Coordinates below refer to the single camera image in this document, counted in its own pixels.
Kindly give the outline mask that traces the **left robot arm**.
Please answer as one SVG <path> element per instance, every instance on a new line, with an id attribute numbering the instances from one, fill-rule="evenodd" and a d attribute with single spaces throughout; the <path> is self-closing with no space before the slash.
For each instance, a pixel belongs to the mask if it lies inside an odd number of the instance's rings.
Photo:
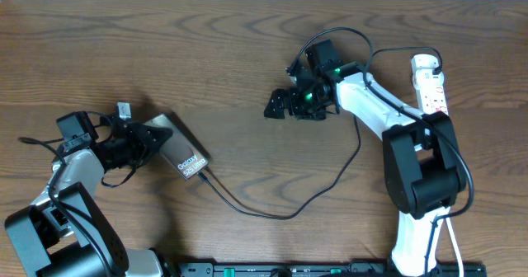
<path id="1" fill-rule="evenodd" d="M 126 249 L 93 199 L 113 169 L 145 165 L 172 137 L 117 114 L 101 115 L 111 127 L 100 141 L 86 111 L 57 120 L 63 137 L 53 151 L 53 175 L 26 208 L 7 217 L 5 229 L 29 276 L 178 276 L 177 266 L 148 250 Z"/>

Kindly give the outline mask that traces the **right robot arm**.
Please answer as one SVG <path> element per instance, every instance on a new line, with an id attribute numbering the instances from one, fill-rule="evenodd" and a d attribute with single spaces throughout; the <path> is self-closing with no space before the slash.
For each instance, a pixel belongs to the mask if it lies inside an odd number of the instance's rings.
<path id="1" fill-rule="evenodd" d="M 310 41 L 286 69 L 293 85 L 272 92 L 263 112 L 269 119 L 293 116 L 325 120 L 334 106 L 360 119 L 382 142 L 384 183 L 398 209 L 392 265 L 403 276 L 428 276 L 437 267 L 442 224 L 449 224 L 457 195 L 474 191 L 449 117 L 443 61 L 437 49 L 413 47 L 412 107 L 384 89 L 370 65 L 344 63 L 332 41 Z"/>

